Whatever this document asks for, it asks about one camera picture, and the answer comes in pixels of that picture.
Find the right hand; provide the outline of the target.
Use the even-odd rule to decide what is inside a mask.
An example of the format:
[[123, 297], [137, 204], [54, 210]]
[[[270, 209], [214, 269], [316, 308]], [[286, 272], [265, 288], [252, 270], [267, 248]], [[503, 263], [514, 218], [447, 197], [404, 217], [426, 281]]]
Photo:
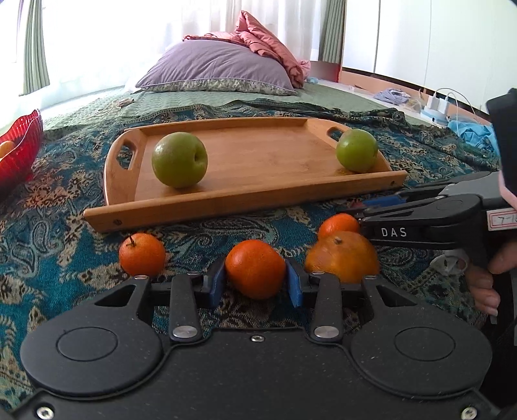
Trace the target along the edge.
[[516, 241], [510, 241], [491, 259], [487, 268], [470, 265], [464, 272], [475, 306], [483, 313], [491, 316], [498, 315], [501, 296], [493, 289], [493, 276], [516, 268], [516, 262]]

